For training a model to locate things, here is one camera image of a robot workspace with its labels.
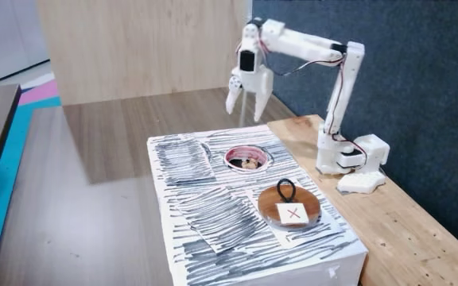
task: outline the wooden wall panel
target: wooden wall panel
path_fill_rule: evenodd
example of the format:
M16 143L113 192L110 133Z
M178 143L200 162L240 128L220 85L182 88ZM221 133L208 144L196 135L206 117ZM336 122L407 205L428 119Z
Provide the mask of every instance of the wooden wall panel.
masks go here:
M37 0L64 105L227 85L246 0Z

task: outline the black loop handle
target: black loop handle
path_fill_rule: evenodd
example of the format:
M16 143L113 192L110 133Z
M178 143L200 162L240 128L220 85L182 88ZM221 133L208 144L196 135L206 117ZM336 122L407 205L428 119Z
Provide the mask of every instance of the black loop handle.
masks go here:
M291 186L293 186L293 194L291 194L291 196L289 198L286 198L284 194L282 194L282 192L280 191L280 185L282 183L289 183ZM282 180L279 180L278 183L277 183L277 192L278 194L280 195L280 197L282 198L282 200L286 203L291 203L294 199L294 195L296 195L296 186L294 185L293 182L291 182L291 180L289 179L282 179Z

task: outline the wooden disc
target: wooden disc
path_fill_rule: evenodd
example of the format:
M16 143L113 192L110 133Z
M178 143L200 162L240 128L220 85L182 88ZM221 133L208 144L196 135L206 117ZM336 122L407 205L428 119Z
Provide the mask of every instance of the wooden disc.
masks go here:
M280 191L286 198L289 198L293 194L293 186L281 185ZM267 219L278 226L284 227L299 228L307 226L306 224L282 225L280 215L278 214L277 203L284 203L284 201L278 194L276 186L268 187L266 190L262 191L258 199L258 209L264 219ZM319 200L310 191L307 191L302 187L296 187L296 195L291 203L303 203L309 217L309 225L319 218Z

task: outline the robotic arm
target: robotic arm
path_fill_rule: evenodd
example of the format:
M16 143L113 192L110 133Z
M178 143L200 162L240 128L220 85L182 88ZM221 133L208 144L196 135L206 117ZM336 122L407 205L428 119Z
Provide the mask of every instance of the robotic arm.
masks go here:
M297 70L309 64L340 69L326 120L319 128L316 168L327 174L348 174L355 170L339 182L341 191L371 192L384 184L385 176L379 171L379 165L386 163L390 146L374 134L349 141L339 133L365 55L363 44L350 41L343 45L287 29L279 21L255 18L243 28L242 42L237 50L238 66L232 70L226 101L229 114L241 90L245 89L255 93L254 120L260 119L273 90L274 72L266 66L268 52L306 60L307 63Z

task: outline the dark blue wall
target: dark blue wall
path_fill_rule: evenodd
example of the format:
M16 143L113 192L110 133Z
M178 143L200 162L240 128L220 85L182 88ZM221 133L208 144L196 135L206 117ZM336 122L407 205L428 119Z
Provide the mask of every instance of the dark blue wall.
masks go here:
M458 238L458 2L254 0L254 16L365 44L343 134L388 142L387 175ZM301 63L270 59L279 71ZM324 118L335 78L311 66L275 77L274 92L296 114Z

